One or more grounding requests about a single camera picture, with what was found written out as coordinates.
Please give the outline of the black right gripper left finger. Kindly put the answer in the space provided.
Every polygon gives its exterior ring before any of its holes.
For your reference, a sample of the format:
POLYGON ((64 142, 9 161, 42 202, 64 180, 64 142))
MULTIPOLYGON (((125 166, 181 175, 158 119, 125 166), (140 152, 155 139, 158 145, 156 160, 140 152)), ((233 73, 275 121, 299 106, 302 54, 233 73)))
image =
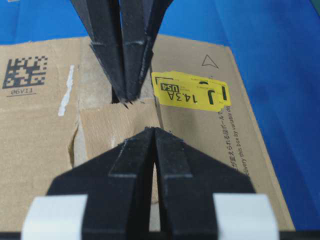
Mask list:
POLYGON ((24 240, 138 240, 149 230, 155 130, 55 177, 34 198, 24 240))

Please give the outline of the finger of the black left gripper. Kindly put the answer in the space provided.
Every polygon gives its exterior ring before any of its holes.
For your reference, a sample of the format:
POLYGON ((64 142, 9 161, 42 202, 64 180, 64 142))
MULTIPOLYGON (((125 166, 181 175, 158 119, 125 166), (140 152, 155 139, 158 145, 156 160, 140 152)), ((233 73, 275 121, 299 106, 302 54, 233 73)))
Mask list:
POLYGON ((140 97, 160 26, 171 0, 122 0, 121 27, 125 99, 140 97))
POLYGON ((90 47, 111 84, 114 103, 127 104, 120 5, 117 0, 73 0, 90 47))

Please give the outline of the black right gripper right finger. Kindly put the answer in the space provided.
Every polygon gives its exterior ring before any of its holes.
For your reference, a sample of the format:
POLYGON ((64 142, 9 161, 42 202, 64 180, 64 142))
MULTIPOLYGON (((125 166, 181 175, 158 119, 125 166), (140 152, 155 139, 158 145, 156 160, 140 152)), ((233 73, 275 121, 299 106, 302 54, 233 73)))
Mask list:
POLYGON ((267 195, 250 178, 156 128, 161 233, 166 240, 277 240, 267 195))

